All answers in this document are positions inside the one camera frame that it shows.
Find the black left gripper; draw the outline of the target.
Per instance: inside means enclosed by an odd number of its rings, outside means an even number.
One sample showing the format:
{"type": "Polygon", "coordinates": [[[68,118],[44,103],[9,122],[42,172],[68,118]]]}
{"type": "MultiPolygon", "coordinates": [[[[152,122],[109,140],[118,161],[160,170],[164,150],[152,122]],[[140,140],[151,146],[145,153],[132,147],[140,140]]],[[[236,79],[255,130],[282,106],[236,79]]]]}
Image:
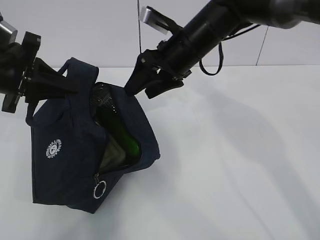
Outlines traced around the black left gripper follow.
{"type": "Polygon", "coordinates": [[[22,43],[1,46],[1,110],[14,113],[21,97],[26,103],[64,98],[78,92],[78,84],[36,57],[41,37],[26,32],[22,43]]]}

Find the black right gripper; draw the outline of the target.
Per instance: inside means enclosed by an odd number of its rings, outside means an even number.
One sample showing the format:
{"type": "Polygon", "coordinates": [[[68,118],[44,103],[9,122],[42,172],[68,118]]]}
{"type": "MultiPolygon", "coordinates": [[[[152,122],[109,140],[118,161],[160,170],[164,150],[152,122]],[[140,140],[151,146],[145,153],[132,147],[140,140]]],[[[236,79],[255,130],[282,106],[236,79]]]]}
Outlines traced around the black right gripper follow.
{"type": "Polygon", "coordinates": [[[134,70],[124,86],[128,96],[145,90],[149,99],[184,86],[183,80],[193,67],[193,37],[179,31],[168,40],[159,42],[156,49],[146,49],[136,61],[134,70]]]}

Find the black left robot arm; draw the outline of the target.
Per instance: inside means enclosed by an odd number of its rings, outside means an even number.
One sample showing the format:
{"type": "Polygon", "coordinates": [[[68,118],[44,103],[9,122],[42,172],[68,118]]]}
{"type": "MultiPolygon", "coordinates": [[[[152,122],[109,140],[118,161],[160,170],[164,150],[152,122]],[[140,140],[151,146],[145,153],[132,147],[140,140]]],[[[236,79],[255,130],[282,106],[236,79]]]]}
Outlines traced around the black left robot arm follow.
{"type": "Polygon", "coordinates": [[[78,84],[63,76],[37,57],[41,37],[26,32],[21,44],[9,43],[0,48],[0,93],[4,94],[1,110],[14,114],[21,97],[26,103],[64,98],[76,94],[78,84]]]}

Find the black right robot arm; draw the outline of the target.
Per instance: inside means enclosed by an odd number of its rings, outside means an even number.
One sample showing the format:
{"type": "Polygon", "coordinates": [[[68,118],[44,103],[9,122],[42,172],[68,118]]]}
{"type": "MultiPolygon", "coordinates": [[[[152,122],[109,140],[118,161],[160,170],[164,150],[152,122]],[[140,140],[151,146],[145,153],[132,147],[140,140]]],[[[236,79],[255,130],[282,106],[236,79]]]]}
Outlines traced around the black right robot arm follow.
{"type": "Polygon", "coordinates": [[[180,88],[195,65],[214,48],[260,26],[290,29],[301,22],[320,22],[317,0],[211,0],[185,26],[150,6],[139,19],[150,27],[171,33],[156,49],[140,53],[124,89],[134,96],[144,91],[152,99],[180,88]]]}

